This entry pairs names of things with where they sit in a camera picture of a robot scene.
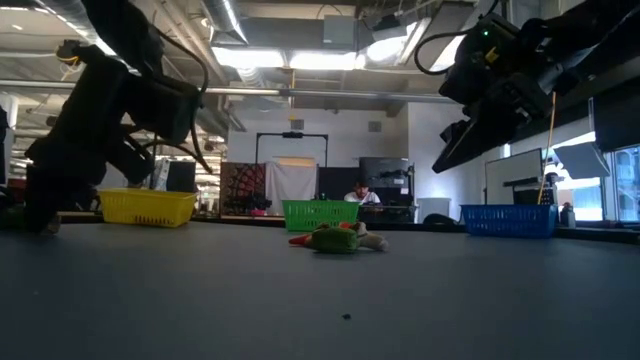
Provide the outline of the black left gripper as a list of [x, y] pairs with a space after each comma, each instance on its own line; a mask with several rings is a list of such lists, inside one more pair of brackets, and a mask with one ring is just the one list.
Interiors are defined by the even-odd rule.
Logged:
[[130, 182], [142, 182], [153, 170], [150, 153], [121, 125], [133, 76], [121, 62], [96, 46], [80, 46], [74, 54], [84, 71], [49, 132], [29, 147], [24, 193], [25, 228], [56, 234], [59, 212], [90, 212], [98, 200], [94, 185], [111, 164]]

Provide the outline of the pale mushroom toy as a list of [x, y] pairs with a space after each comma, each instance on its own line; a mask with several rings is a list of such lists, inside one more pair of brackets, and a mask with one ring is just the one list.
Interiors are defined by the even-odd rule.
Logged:
[[364, 222], [357, 222], [353, 224], [351, 229], [356, 232], [360, 247], [379, 252], [388, 250], [388, 241], [383, 236], [370, 232]]

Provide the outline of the green vegetable toy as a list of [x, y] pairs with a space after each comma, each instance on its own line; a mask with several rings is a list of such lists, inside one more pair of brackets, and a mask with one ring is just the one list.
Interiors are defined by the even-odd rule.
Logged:
[[354, 230], [330, 227], [314, 231], [309, 246], [318, 252], [349, 254], [359, 248], [359, 240]]

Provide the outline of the black equipment rack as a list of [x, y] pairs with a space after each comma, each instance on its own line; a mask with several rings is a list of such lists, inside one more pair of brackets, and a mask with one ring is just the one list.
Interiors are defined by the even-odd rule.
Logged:
[[378, 202], [366, 201], [359, 219], [366, 223], [413, 223], [415, 218], [414, 167], [407, 158], [362, 157], [360, 175]]

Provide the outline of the blue plastic basket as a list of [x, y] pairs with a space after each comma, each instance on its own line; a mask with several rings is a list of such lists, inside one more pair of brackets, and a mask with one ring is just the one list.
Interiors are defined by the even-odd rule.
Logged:
[[550, 238], [556, 227], [556, 205], [462, 205], [465, 229], [474, 236]]

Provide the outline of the yellow plastic basket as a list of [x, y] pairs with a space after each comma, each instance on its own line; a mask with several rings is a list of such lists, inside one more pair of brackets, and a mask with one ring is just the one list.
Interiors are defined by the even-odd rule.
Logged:
[[177, 228], [192, 217], [195, 193], [136, 188], [98, 191], [106, 223]]

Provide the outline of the person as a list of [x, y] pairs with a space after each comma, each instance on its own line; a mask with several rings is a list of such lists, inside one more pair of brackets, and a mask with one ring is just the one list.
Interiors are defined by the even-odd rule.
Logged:
[[359, 204], [381, 204], [379, 196], [369, 190], [365, 180], [357, 180], [353, 190], [344, 196], [344, 200]]

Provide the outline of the white angled lamp panel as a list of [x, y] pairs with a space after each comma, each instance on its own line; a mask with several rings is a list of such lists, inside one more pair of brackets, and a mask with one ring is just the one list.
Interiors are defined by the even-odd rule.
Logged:
[[574, 180], [605, 178], [611, 175], [603, 153], [594, 142], [559, 147], [555, 148], [554, 152]]

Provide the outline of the black monitor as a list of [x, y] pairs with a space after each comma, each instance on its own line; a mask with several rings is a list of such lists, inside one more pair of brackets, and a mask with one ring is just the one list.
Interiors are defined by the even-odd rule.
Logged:
[[194, 193], [196, 163], [190, 161], [171, 161], [166, 181], [169, 192]]

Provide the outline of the black panel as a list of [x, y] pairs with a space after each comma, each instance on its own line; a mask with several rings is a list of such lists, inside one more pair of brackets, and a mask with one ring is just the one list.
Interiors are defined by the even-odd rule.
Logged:
[[359, 176], [358, 167], [320, 167], [317, 194], [328, 200], [343, 200], [346, 194], [353, 191]]

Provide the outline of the ceiling light panel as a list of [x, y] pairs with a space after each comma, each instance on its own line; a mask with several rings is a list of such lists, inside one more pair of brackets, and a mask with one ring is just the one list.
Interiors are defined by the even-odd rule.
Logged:
[[300, 70], [341, 70], [352, 71], [359, 65], [355, 52], [295, 52], [289, 60], [289, 67]]
[[223, 66], [236, 69], [280, 68], [285, 65], [284, 58], [276, 50], [227, 49], [212, 47], [211, 50]]

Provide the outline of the grey ceiling box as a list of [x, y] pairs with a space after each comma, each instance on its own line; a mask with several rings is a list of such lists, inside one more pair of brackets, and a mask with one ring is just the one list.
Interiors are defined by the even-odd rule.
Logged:
[[328, 49], [352, 49], [355, 43], [355, 28], [353, 17], [325, 15], [323, 18], [323, 46]]

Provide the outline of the green plastic basket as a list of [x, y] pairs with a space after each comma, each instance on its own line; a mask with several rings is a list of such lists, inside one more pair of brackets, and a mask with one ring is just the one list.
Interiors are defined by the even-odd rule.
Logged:
[[322, 224], [338, 226], [357, 219], [360, 204], [334, 200], [283, 200], [285, 227], [289, 232], [308, 232]]

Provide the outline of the window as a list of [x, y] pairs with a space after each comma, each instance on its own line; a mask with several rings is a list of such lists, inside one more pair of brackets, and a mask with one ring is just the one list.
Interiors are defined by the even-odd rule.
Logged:
[[640, 223], [640, 146], [606, 153], [610, 176], [604, 180], [608, 220]]

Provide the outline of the white cloth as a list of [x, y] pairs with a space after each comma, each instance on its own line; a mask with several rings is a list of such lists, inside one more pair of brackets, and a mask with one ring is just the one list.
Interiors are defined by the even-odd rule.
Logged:
[[268, 213], [283, 215], [283, 200], [310, 200], [316, 193], [317, 168], [265, 164], [265, 195], [271, 201]]

